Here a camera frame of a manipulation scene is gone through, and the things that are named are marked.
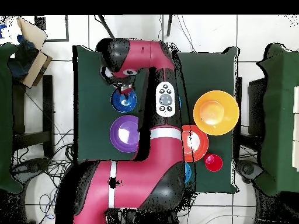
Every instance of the table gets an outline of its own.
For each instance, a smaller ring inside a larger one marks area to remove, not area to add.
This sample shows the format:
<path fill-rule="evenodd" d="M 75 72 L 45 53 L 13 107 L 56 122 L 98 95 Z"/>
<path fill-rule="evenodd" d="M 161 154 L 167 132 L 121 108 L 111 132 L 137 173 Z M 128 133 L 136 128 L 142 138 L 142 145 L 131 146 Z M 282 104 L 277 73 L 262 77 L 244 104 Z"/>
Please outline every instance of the table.
<path fill-rule="evenodd" d="M 260 163 L 266 172 L 255 184 L 271 196 L 281 191 L 299 193 L 299 173 L 292 167 L 294 87 L 299 86 L 299 53 L 271 44 L 260 66 L 265 70 L 267 90 L 263 96 L 265 138 Z"/>
<path fill-rule="evenodd" d="M 25 86 L 13 83 L 7 66 L 8 58 L 18 49 L 13 44 L 0 46 L 0 190 L 10 193 L 23 191 L 22 185 L 10 174 L 12 154 L 35 144 L 43 144 L 44 155 L 54 156 L 53 84 L 52 76 L 43 76 L 43 131 L 25 133 Z"/>
<path fill-rule="evenodd" d="M 78 52 L 78 159 L 129 160 L 134 153 L 121 153 L 110 142 L 109 129 L 114 120 L 122 116 L 110 104 L 114 87 L 104 83 L 99 75 L 101 61 L 96 52 L 77 46 Z M 234 94 L 235 59 L 238 49 L 228 48 L 223 53 L 183 53 L 178 56 L 182 64 L 187 98 L 192 112 L 196 100 L 210 90 L 223 90 Z M 130 112 L 138 116 L 142 96 L 145 71 L 137 75 L 135 81 L 137 107 Z M 183 98 L 183 83 L 177 78 L 179 95 L 182 100 L 182 123 L 189 124 L 186 100 Z M 208 152 L 218 154 L 223 159 L 223 167 L 213 173 L 206 169 L 203 160 L 195 163 L 196 191 L 209 193 L 235 193 L 231 184 L 232 176 L 232 132 L 222 136 L 208 136 Z M 192 178 L 187 187 L 194 186 L 194 166 Z"/>

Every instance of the red bowl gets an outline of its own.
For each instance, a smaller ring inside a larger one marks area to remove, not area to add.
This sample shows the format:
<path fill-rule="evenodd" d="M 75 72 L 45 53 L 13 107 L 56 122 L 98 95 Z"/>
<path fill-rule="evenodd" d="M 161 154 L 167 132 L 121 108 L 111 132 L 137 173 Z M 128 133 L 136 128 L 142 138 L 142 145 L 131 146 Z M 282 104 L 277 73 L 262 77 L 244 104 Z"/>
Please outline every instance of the red bowl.
<path fill-rule="evenodd" d="M 184 125 L 182 139 L 185 162 L 196 162 L 207 153 L 208 136 L 196 125 Z"/>

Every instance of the plate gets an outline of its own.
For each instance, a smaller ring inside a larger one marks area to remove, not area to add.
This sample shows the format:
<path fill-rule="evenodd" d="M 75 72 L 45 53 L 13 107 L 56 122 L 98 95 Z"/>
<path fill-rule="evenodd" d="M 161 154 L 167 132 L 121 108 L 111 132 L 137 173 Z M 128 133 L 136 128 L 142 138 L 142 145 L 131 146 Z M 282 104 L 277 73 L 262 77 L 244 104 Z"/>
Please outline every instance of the plate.
<path fill-rule="evenodd" d="M 119 151 L 135 152 L 138 145 L 138 118 L 133 115 L 119 117 L 111 125 L 110 140 Z"/>
<path fill-rule="evenodd" d="M 183 125 L 182 139 L 185 162 L 196 162 L 207 153 L 208 136 L 196 125 Z"/>

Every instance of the table leg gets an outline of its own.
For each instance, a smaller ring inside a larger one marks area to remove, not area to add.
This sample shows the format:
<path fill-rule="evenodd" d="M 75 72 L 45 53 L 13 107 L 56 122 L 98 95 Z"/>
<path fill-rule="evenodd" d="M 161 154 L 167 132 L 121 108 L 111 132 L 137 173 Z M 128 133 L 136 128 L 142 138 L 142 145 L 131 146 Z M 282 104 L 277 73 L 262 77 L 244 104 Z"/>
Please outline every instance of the table leg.
<path fill-rule="evenodd" d="M 173 15 L 169 15 L 169 17 L 168 17 L 167 37 L 169 37 L 169 35 L 171 35 L 172 16 Z"/>

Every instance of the yellow bowl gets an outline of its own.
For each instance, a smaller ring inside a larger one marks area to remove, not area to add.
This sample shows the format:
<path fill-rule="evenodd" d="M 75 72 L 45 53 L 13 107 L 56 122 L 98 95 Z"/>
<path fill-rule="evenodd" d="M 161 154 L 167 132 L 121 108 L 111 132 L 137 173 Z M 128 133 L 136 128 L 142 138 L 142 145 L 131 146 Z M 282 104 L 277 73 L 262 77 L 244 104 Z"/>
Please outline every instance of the yellow bowl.
<path fill-rule="evenodd" d="M 231 131 L 238 122 L 238 103 L 229 93 L 209 91 L 195 103 L 193 118 L 199 129 L 206 134 L 223 135 Z"/>

